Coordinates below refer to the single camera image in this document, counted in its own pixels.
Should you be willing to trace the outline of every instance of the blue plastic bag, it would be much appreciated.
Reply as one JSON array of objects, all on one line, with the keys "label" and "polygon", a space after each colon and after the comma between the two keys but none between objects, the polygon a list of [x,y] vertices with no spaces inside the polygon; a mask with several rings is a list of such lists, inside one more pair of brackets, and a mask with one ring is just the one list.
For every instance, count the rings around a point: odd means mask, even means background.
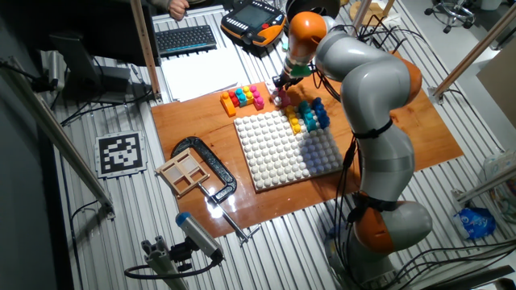
[{"label": "blue plastic bag", "polygon": [[482,238],[497,228],[493,215],[487,209],[462,209],[453,216],[453,222],[464,239]]}]

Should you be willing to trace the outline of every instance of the white peg board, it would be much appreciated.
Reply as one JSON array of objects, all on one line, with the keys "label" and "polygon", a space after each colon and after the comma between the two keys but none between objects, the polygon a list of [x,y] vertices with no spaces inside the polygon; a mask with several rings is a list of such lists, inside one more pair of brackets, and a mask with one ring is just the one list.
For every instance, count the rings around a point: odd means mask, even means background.
[{"label": "white peg board", "polygon": [[342,155],[330,128],[308,133],[301,116],[297,116],[302,131],[296,135],[283,110],[235,119],[235,129],[256,191],[342,169]]}]

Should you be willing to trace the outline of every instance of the black monitor stand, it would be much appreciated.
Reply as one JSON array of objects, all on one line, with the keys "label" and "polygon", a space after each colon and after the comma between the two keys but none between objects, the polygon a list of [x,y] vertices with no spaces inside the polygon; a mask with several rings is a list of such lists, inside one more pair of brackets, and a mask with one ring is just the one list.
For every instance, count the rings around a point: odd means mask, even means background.
[{"label": "black monitor stand", "polygon": [[62,97],[88,102],[122,103],[129,88],[129,68],[98,67],[74,32],[51,34],[50,39],[64,57],[70,72]]}]

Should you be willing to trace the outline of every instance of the wooden table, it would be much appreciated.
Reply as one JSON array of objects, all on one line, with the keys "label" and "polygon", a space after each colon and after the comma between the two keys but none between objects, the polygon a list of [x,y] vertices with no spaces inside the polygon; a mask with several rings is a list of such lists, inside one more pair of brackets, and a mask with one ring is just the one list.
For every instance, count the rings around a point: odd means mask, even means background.
[{"label": "wooden table", "polygon": [[[333,81],[331,83],[337,91],[340,91],[340,83]],[[257,84],[257,87],[263,96],[268,96],[263,83]],[[302,99],[310,102],[315,97],[322,98],[322,103],[331,119],[331,133],[335,137],[341,154],[344,154],[351,141],[352,133],[340,103],[333,99],[323,87],[316,89],[311,77],[307,77],[298,85],[290,88],[288,94],[294,104],[298,104]],[[197,136],[211,148],[237,179],[235,194],[224,201],[222,207],[242,228],[335,198],[339,173],[316,177],[260,193],[255,192],[235,133],[233,120],[275,109],[274,105],[266,100],[265,108],[262,111],[256,111],[254,106],[246,106],[237,108],[236,116],[228,118],[220,104],[220,93],[152,108],[152,115],[166,160],[170,159],[173,148],[183,138]],[[404,130],[412,140],[416,170],[463,155],[423,91],[408,106],[392,111],[391,116],[394,123]],[[203,182],[203,185],[212,193],[218,191],[222,187],[222,182],[213,175],[198,155],[195,157],[210,173],[210,178]],[[357,163],[352,166],[347,178],[346,192],[356,191],[360,184]],[[207,204],[205,197],[198,189],[180,198],[178,204],[181,212],[191,212],[215,237],[233,231],[221,213],[213,210],[211,205]]]}]

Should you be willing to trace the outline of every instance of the keyboard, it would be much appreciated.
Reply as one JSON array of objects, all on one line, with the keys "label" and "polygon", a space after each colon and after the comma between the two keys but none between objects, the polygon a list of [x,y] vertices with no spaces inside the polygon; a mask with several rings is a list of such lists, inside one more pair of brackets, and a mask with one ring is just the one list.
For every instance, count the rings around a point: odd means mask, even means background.
[{"label": "keyboard", "polygon": [[198,52],[217,46],[209,25],[157,32],[156,39],[161,56]]}]

